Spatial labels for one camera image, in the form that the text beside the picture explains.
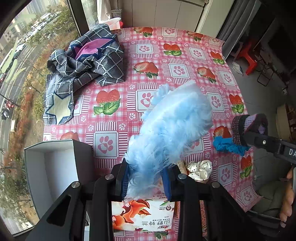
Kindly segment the person right hand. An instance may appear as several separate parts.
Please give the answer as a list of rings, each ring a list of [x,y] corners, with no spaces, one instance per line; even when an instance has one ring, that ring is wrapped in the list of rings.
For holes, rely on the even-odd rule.
[[[282,228],[285,228],[287,219],[292,215],[292,204],[295,197],[292,188],[293,169],[292,167],[287,174],[287,185],[280,210],[280,226]]]

